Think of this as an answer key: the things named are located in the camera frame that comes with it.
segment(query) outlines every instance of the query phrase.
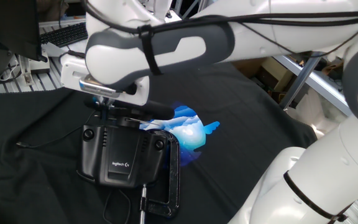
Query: white cable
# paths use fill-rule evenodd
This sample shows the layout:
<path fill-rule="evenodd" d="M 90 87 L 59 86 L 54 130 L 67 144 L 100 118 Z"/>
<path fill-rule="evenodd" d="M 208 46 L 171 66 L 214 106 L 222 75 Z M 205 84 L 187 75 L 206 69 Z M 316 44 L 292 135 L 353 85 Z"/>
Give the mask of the white cable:
<path fill-rule="evenodd" d="M 12 77 L 13 70 L 15 70 L 15 68 L 17 68 L 18 65 L 19 65 L 19 62 L 17 62 L 17 60 L 16 60 L 16 66 L 11 70 L 9 77 L 7 77 L 5 80 L 1 80 L 1 81 L 8 81 Z"/>

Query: black cloth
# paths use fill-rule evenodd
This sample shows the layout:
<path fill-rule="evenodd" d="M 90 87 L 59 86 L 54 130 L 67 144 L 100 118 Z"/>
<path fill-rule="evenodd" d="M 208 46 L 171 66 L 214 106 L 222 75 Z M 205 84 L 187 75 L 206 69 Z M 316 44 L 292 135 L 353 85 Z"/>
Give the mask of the black cloth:
<path fill-rule="evenodd" d="M 313 130 L 291 119 L 256 84 L 228 64 L 150 78 L 150 99 L 194 109 L 207 135 L 200 157 L 181 169 L 180 211 L 147 223 L 227 223 L 241 208 L 275 156 L 290 146 L 308 147 Z M 80 132 L 39 149 L 21 149 L 63 136 L 92 110 L 89 95 L 67 89 L 0 94 L 0 223 L 106 223 L 102 213 L 111 189 L 80 179 L 76 160 Z M 139 222 L 140 189 L 124 189 L 132 202 L 130 223 Z M 164 198 L 158 186 L 150 197 Z M 113 190 L 107 218 L 122 224 L 128 203 Z"/>

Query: blue object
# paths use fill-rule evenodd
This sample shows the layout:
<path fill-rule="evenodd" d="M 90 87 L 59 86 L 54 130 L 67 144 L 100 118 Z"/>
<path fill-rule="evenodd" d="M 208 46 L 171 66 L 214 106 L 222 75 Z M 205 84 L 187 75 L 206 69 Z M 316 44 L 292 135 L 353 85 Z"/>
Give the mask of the blue object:
<path fill-rule="evenodd" d="M 219 121 L 215 121 L 204 126 L 193 109 L 187 106 L 179 106 L 175 109 L 173 119 L 168 121 L 153 120 L 150 124 L 141 124 L 140 128 L 144 130 L 162 129 L 175 135 L 180 143 L 180 163 L 181 166 L 185 166 L 199 158 L 201 152 L 195 152 L 195 149 L 204 146 L 206 135 L 212 134 L 219 125 Z"/>

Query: keyboard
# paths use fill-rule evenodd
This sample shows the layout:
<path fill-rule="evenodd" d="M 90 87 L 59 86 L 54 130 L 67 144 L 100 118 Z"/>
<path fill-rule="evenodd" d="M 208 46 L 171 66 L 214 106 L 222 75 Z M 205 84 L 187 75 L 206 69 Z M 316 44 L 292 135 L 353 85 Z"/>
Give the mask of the keyboard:
<path fill-rule="evenodd" d="M 59 30 L 40 35 L 41 44 L 51 43 L 57 47 L 64 47 L 88 38 L 85 22 L 64 27 Z"/>

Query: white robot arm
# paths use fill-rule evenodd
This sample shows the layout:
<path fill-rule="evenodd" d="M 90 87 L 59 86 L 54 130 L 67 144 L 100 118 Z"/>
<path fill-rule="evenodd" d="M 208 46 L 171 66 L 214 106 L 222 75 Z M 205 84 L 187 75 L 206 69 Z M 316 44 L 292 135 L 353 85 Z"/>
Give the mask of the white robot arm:
<path fill-rule="evenodd" d="M 147 102 L 149 75 L 340 46 L 335 54 L 345 58 L 344 92 L 354 116 L 307 150 L 284 149 L 231 223 L 323 224 L 344 219 L 343 210 L 358 199 L 358 22 L 335 26 L 346 18 L 284 17 L 286 23 L 276 18 L 283 13 L 358 12 L 358 0 L 220 0 L 193 17 L 193 22 L 203 26 L 154 34 L 144 25 L 161 30 L 163 22 L 137 0 L 89 3 L 93 14 L 86 18 L 86 58 L 62 58 L 62 83 L 135 105 Z M 275 16 L 269 24 L 264 21 L 245 27 L 238 22 L 210 24 L 214 19 L 246 15 Z M 334 22 L 311 27 L 290 26 L 288 20 Z M 145 39 L 138 37 L 138 27 Z M 135 85 L 135 92 L 127 90 L 129 85 Z"/>

